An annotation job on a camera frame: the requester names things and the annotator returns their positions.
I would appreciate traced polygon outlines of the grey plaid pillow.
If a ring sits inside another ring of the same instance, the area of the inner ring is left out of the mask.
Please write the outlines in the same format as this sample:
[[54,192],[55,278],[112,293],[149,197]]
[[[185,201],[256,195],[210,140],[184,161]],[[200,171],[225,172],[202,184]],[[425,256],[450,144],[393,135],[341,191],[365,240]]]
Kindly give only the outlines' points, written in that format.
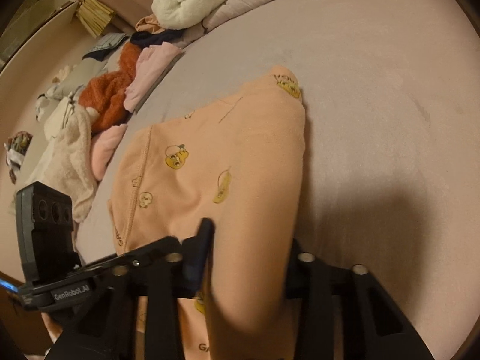
[[101,37],[82,58],[95,59],[99,62],[102,62],[127,40],[128,34],[126,33],[108,33],[107,35]]

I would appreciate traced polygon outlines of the folded pink garment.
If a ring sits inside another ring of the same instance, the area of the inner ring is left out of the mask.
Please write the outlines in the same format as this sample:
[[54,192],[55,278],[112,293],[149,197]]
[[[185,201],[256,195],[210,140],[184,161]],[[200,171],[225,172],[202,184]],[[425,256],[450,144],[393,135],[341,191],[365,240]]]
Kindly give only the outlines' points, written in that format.
[[176,57],[182,54],[182,49],[171,43],[146,47],[140,53],[136,64],[136,75],[133,82],[125,90],[124,108],[133,113],[140,105],[147,92],[161,77],[167,67]]

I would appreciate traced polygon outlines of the orange printed kids garment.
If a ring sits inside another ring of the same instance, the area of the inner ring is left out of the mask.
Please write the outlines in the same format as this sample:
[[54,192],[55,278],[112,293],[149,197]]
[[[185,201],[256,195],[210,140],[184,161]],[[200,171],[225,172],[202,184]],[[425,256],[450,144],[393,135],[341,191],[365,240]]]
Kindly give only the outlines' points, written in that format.
[[291,359],[283,295],[303,179],[305,110],[285,67],[182,117],[134,133],[107,207],[115,250],[214,222],[196,298],[179,301],[188,359]]

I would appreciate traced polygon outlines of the straw woven item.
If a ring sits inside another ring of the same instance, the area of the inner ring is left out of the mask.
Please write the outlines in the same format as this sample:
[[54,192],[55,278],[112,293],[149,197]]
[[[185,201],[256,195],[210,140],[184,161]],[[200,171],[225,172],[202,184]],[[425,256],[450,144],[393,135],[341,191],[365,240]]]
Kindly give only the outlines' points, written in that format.
[[80,0],[76,17],[93,38],[98,38],[112,22],[115,12],[98,0]]

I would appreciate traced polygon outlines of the dark navy garment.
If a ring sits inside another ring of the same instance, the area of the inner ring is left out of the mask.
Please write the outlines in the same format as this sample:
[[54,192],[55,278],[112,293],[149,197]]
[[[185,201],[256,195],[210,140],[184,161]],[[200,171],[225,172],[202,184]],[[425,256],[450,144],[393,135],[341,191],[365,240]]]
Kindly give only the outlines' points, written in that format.
[[164,42],[175,41],[176,39],[180,38],[184,32],[184,29],[166,29],[160,33],[140,31],[133,33],[129,38],[129,41],[133,45],[140,47],[141,49],[145,49],[146,47],[150,46],[161,46]]

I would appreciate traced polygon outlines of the rust fuzzy garment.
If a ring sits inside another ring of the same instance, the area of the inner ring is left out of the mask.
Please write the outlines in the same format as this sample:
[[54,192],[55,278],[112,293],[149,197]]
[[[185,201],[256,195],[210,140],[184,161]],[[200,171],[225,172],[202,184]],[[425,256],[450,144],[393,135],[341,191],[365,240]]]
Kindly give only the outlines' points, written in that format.
[[127,41],[120,53],[118,69],[93,78],[81,92],[78,103],[84,108],[94,108],[99,113],[92,123],[93,136],[126,120],[126,88],[134,81],[141,52],[138,46]]

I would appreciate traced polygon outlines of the light pink garment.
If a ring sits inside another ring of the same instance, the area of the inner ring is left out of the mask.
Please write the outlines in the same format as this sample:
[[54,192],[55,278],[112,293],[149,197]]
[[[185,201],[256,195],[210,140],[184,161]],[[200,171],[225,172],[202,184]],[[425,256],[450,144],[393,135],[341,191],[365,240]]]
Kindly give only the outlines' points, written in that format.
[[123,139],[127,127],[126,124],[114,125],[92,139],[90,160],[95,180],[101,181],[105,176],[107,166]]

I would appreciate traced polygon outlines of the cream fleece garment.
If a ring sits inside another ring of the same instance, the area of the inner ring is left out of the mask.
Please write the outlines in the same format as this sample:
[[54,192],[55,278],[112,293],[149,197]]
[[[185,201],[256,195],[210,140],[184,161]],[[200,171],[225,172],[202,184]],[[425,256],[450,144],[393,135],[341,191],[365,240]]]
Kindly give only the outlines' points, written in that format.
[[28,186],[39,181],[68,195],[72,218],[78,224],[88,216],[98,188],[90,157],[92,124],[98,116],[94,108],[77,105],[23,183]]

